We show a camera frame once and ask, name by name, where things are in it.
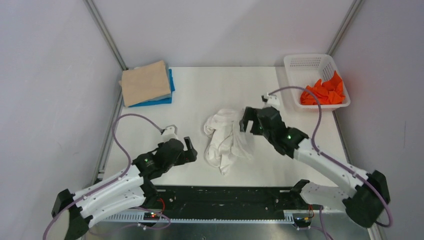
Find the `white t shirt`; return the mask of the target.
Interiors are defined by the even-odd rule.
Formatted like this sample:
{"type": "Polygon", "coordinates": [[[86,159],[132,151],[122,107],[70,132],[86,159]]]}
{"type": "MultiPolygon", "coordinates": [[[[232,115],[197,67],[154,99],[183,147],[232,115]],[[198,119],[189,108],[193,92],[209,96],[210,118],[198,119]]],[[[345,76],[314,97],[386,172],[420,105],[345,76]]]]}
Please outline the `white t shirt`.
{"type": "Polygon", "coordinates": [[[240,130],[244,111],[223,108],[211,115],[203,125],[210,141],[204,151],[206,162],[225,176],[238,161],[252,161],[252,149],[246,134],[240,130]]]}

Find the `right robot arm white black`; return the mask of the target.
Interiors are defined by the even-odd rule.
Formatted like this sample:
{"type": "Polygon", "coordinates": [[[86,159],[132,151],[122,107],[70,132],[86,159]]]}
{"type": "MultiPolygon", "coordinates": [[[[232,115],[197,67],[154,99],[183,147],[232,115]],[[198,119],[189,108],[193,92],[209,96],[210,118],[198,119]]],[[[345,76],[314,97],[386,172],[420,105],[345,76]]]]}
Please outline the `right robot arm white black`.
{"type": "Polygon", "coordinates": [[[379,216],[391,201],[383,173],[378,170],[369,173],[319,151],[318,145],[306,133],[286,126],[280,112],[272,106],[246,107],[239,121],[241,132],[246,132],[249,122],[252,122],[250,133],[263,136],[279,154],[312,167],[335,183],[335,187],[326,187],[307,181],[290,195],[295,208],[321,205],[345,211],[363,228],[378,224],[379,216]]]}

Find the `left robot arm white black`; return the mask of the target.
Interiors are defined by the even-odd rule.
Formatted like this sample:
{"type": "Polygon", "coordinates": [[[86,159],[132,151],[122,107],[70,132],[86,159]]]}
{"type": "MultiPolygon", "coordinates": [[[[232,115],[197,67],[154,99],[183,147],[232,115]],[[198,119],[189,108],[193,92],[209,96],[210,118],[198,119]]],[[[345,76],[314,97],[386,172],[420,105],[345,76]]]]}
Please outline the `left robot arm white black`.
{"type": "Polygon", "coordinates": [[[161,177],[172,167],[196,161],[197,151],[190,137],[184,141],[171,138],[158,147],[139,155],[115,175],[95,185],[70,192],[58,193],[51,215],[56,219],[62,210],[69,212],[68,228],[64,238],[76,240],[101,220],[120,211],[157,204],[157,189],[152,180],[161,177]]]}

